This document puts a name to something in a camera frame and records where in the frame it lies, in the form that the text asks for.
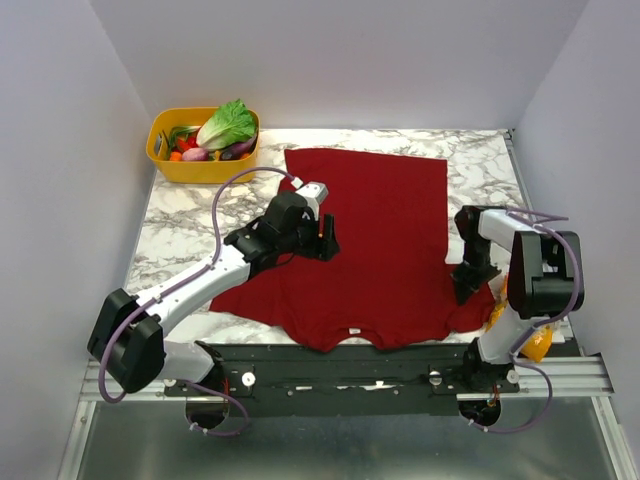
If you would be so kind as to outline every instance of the yellow bin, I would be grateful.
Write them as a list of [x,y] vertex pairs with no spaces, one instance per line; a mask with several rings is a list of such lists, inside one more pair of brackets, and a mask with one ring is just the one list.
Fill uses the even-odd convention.
[[[169,134],[174,127],[204,125],[218,107],[172,108],[156,117],[147,139],[147,155],[158,170],[170,182],[175,183],[224,183],[232,175],[256,166],[258,142],[260,141],[260,119],[253,110],[249,110],[256,121],[258,136],[256,146],[247,158],[242,160],[208,162],[170,162]],[[243,175],[234,183],[250,181],[254,173]]]

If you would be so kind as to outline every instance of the red pepper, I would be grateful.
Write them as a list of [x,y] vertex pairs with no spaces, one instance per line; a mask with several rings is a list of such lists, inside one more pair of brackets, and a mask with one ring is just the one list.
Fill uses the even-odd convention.
[[184,153],[191,148],[191,145],[189,145],[187,142],[185,142],[181,138],[176,138],[176,147],[178,147],[178,150]]

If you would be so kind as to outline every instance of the red cloth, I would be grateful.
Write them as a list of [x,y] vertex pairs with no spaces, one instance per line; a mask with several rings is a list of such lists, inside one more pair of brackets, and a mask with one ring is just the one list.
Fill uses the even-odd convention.
[[[445,264],[447,162],[332,149],[287,150],[287,169],[323,182],[341,251],[329,262],[296,257],[220,296],[216,312],[279,325],[329,351],[359,336],[381,349],[476,330],[494,299],[487,287],[458,307]],[[287,180],[280,190],[292,187]]]

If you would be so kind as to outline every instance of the gray wall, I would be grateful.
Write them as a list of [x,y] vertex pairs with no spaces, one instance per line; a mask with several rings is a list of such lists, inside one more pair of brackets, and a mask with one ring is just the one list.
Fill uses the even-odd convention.
[[640,4],[591,0],[517,128],[535,207],[571,216],[582,239],[579,340],[601,351],[640,463]]
[[91,0],[151,114],[241,96],[263,125],[512,127],[586,0]]
[[85,0],[0,6],[0,478],[53,479],[149,188],[150,118]]

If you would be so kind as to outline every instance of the marble tabletop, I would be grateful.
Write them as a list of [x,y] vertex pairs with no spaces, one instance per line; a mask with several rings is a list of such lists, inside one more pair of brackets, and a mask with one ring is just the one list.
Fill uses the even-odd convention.
[[[448,160],[448,263],[462,259],[463,242],[453,216],[464,204],[523,205],[518,182],[501,132],[459,130],[298,130],[260,132],[258,164],[284,168],[284,150],[330,147],[357,151],[412,155]],[[221,198],[218,219],[223,236],[260,215],[276,193],[280,176],[259,172],[248,184],[234,185]],[[159,284],[194,264],[215,248],[211,202],[218,186],[182,185],[156,173],[153,190],[127,289]],[[492,259],[505,271],[509,255],[500,247]],[[502,278],[492,283],[495,290]],[[212,313],[203,305],[185,319],[168,339],[212,343],[293,343],[278,327]],[[477,333],[452,333],[445,342],[468,342]],[[344,343],[367,343],[352,338]]]

